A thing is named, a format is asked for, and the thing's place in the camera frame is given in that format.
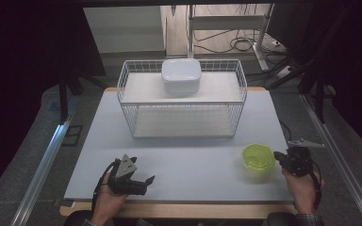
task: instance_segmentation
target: person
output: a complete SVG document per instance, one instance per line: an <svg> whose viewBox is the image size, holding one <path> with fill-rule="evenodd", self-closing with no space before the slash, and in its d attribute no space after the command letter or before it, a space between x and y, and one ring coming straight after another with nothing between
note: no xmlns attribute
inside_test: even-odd
<svg viewBox="0 0 362 226"><path fill-rule="evenodd" d="M298 214L295 216L297 225L323 226L322 218L316 215L316 210L314 209L316 193L310 175L307 174L303 177L296 177L286 169L282 169L282 173L287 180L288 190L292 195L295 208L298 211ZM324 184L325 182L321 180L321 186L324 186ZM107 185L106 176L99 190L93 214L86 216L87 211L84 213L74 212L74 216L70 215L67 218L65 225L104 226L119 212L127 196L126 194L114 194ZM74 224L75 218L78 218L78 222L80 223Z"/></svg>

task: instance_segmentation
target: person's arm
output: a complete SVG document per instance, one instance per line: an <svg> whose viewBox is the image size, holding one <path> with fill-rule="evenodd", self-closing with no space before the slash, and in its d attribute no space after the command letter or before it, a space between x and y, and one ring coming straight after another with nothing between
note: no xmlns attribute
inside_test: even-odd
<svg viewBox="0 0 362 226"><path fill-rule="evenodd" d="M322 218L316 215L314 209L314 200L316 200L316 192L314 190L314 182L310 175L296 177L290 174L286 169L282 169L282 173L287 179L287 185L290 194L295 201L295 208L298 211L296 219L301 226L323 226Z"/></svg>
<svg viewBox="0 0 362 226"><path fill-rule="evenodd" d="M86 219L83 226L104 226L120 210L128 195L114 194L107 185L107 177L99 189L91 220Z"/></svg>

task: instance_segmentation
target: dark sleeve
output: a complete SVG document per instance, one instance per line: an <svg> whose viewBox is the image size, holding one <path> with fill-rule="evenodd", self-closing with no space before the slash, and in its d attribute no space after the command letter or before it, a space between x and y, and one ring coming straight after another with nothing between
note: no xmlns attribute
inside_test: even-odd
<svg viewBox="0 0 362 226"><path fill-rule="evenodd" d="M299 226L324 226L322 218L317 215L297 214L296 219L298 220Z"/></svg>

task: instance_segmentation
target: white container lid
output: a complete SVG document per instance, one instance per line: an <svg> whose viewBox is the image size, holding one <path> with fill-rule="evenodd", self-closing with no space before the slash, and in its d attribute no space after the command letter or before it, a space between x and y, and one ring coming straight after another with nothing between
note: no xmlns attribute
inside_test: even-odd
<svg viewBox="0 0 362 226"><path fill-rule="evenodd" d="M194 58L167 59L163 62L161 76L164 83L200 80L201 64Z"/></svg>

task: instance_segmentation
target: metal wire basket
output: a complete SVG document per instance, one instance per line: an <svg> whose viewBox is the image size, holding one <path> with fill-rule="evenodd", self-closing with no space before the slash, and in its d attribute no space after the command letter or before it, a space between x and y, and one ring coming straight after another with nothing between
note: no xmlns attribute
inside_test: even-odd
<svg viewBox="0 0 362 226"><path fill-rule="evenodd" d="M133 137L233 137L246 100L237 59L199 60L201 87L182 96L164 91L164 60L127 60L117 85Z"/></svg>

